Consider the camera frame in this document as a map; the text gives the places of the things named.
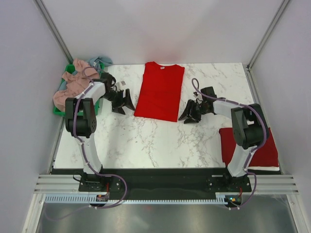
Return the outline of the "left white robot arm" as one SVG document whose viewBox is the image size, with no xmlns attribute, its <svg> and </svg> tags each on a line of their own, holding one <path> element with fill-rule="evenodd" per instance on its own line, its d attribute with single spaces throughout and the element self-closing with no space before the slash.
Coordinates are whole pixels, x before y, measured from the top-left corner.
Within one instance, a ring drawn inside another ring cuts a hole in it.
<svg viewBox="0 0 311 233">
<path fill-rule="evenodd" d="M 125 115 L 123 107 L 134 111 L 130 90 L 124 89 L 124 85 L 124 83 L 116 82 L 115 77 L 110 73 L 102 73 L 99 79 L 91 80 L 81 94 L 65 100 L 66 130 L 80 146 L 84 173 L 95 174 L 91 177 L 89 184 L 96 191 L 105 189 L 107 180 L 99 175 L 102 163 L 99 160 L 94 139 L 97 128 L 94 104 L 99 99 L 105 99 L 111 102 L 113 113 Z"/>
</svg>

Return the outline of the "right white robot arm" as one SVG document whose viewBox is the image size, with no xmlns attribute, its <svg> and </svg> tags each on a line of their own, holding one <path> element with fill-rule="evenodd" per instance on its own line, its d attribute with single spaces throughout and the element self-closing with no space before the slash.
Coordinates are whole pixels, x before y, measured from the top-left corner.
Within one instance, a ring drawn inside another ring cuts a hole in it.
<svg viewBox="0 0 311 233">
<path fill-rule="evenodd" d="M 222 115 L 231 119 L 232 132 L 236 143 L 233 157 L 227 165 L 228 176 L 223 178 L 223 187 L 234 191 L 240 186 L 239 177 L 247 173 L 247 168 L 255 152 L 269 137 L 269 131 L 262 108 L 259 104 L 243 105 L 225 98 L 218 98 L 213 87 L 199 91 L 202 98 L 188 100 L 179 117 L 184 124 L 198 123 L 205 114 Z"/>
</svg>

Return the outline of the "bright red t shirt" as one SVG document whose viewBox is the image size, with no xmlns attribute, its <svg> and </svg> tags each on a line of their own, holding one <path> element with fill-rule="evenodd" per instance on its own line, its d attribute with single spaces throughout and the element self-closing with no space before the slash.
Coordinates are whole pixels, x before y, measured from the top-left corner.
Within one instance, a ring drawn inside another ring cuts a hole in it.
<svg viewBox="0 0 311 233">
<path fill-rule="evenodd" d="M 134 116 L 177 122 L 185 68 L 147 62 Z"/>
</svg>

